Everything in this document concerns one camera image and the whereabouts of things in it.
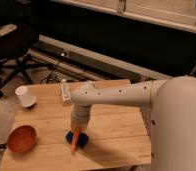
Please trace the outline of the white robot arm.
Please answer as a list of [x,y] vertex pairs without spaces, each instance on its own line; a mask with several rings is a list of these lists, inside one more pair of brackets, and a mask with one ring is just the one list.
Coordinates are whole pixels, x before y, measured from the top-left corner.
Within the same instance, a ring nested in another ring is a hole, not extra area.
[[178,76],[98,89],[85,82],[71,92],[73,127],[86,126],[94,104],[151,109],[150,171],[196,171],[196,77]]

